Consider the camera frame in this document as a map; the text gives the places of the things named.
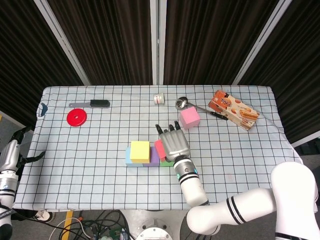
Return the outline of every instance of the purple block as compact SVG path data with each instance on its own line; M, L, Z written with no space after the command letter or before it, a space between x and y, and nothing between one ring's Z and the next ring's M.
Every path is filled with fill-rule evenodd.
M152 146L150 147L150 163L144 163L144 167L159 167L160 158L157 152L157 149Z

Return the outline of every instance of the dark curtain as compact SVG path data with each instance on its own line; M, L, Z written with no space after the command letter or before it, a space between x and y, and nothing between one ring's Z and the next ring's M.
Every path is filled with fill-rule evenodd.
M277 3L168 0L164 84L231 84Z
M44 88L83 84L33 1L1 1L0 26L0 110L34 126Z
M152 85L149 0L49 0L93 85Z
M239 84L270 86L289 142L320 130L320 1L294 0Z

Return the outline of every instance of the grid tablecloth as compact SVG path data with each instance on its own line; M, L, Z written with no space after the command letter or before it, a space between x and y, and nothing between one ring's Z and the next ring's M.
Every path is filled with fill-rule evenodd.
M28 156L45 157L26 164L15 208L50 211L101 209L189 209L173 167L126 167L131 141L159 139L155 124L179 118L175 100L187 96L206 107L222 89L260 112L243 130L231 121L199 112L198 127L184 130L209 201L216 203L248 189L270 187L270 173L284 161L301 162L284 134L270 87L238 85L48 87L41 103ZM164 93L165 105L153 96ZM87 120L71 127L72 102L107 99L110 108L85 108Z

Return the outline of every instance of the metal spoon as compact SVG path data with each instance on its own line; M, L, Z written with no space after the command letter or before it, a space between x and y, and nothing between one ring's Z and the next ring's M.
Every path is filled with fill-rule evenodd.
M185 97L185 96L182 96L182 97L179 97L176 101L175 101L175 108L176 109L184 109L186 106L193 106L193 107L195 107L195 108L197 108L197 109L200 109L200 110L202 110L202 111L204 111L204 112L206 112L206 113L208 113L208 114L211 114L211 115L213 115L213 116L215 116L215 117L217 117L217 118L220 118L220 119L223 119L223 120L228 120L228 118L226 117L226 116L223 116L223 115L221 115L221 114L219 114L219 113L216 113L216 112L214 112L214 111L210 111L210 110L207 110L207 109L205 109L205 108L202 108L202 107L199 107L199 106L196 106L196 105L194 105L194 104L192 104L192 103L190 103L189 101L188 101L188 98L187 97Z

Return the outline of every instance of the red disc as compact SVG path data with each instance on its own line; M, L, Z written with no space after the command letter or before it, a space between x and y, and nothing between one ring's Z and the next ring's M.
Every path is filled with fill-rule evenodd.
M72 127L78 127L87 120L87 113L81 108L71 110L66 116L66 121Z

